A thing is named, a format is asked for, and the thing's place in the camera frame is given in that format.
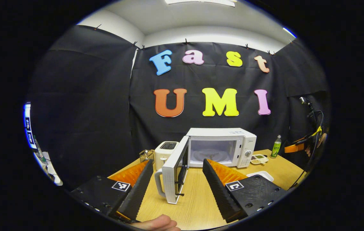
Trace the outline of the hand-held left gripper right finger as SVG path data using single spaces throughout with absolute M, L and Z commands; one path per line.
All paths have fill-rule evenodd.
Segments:
M 227 223 L 254 216 L 288 194 L 260 174 L 248 177 L 211 159 L 204 159 L 202 171 Z

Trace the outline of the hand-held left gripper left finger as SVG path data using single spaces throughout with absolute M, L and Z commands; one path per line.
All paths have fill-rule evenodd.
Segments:
M 96 176 L 70 195 L 113 219 L 136 223 L 152 174 L 153 160 L 150 159 L 111 177 Z

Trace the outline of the white square plate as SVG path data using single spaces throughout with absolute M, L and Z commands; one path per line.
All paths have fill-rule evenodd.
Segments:
M 258 171 L 258 172 L 247 174 L 246 176 L 247 177 L 252 177 L 252 176 L 255 176 L 255 175 L 260 175 L 260 176 L 266 178 L 267 180 L 269 180 L 271 182 L 274 181 L 274 178 L 267 171 Z

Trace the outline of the white microwave oven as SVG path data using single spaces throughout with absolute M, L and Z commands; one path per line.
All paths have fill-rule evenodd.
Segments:
M 246 168 L 250 164 L 257 137 L 241 128 L 191 128 L 179 141 L 169 159 L 155 173 L 159 195 L 167 203 L 176 204 L 182 196 L 183 184 L 190 167 L 203 167 L 203 161 L 191 161 L 191 153 L 202 149 L 226 151 L 229 161 L 218 162 L 227 167 Z

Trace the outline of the glass microwave turntable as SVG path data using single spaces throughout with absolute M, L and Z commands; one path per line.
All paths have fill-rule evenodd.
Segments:
M 210 159 L 217 162 L 229 161 L 229 155 L 226 151 L 216 149 L 202 149 L 191 153 L 191 161 L 203 161 Z

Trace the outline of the green drink bottle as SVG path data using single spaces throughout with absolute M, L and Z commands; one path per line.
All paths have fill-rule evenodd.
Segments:
M 281 135 L 278 135 L 273 147 L 272 147 L 272 152 L 270 154 L 270 158 L 275 159 L 278 156 L 278 153 L 280 151 L 281 148 L 281 144 L 282 144 L 282 140 L 281 140 Z

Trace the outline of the white divided dish with beans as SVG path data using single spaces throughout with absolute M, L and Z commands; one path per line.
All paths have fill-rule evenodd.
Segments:
M 258 164 L 265 164 L 269 161 L 267 156 L 262 154 L 254 154 L 250 160 L 251 164 L 258 165 Z

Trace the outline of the white side table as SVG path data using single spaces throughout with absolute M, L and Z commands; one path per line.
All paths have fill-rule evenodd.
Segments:
M 34 158 L 36 158 L 37 163 L 39 164 L 40 168 L 43 170 L 45 175 L 53 181 L 53 183 L 57 186 L 63 186 L 63 181 L 58 176 L 54 166 L 50 160 L 50 156 L 47 152 L 42 152 L 42 158 L 38 153 L 34 152 Z

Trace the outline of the cream toaster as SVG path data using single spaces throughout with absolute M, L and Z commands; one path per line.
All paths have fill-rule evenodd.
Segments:
M 179 142 L 177 141 L 164 141 L 154 150 L 155 167 L 156 170 L 162 168 L 163 164 L 169 159 Z

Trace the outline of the white panel with blue labels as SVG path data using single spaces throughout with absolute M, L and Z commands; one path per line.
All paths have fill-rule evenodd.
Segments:
M 25 102 L 23 111 L 23 122 L 24 129 L 29 147 L 34 151 L 38 152 L 35 138 L 32 132 L 31 119 L 30 119 L 31 102 Z

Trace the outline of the long ceiling light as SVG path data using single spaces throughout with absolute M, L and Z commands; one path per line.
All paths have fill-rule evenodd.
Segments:
M 223 6 L 235 7 L 237 0 L 164 0 L 167 4 L 182 4 L 182 3 L 209 3 Z

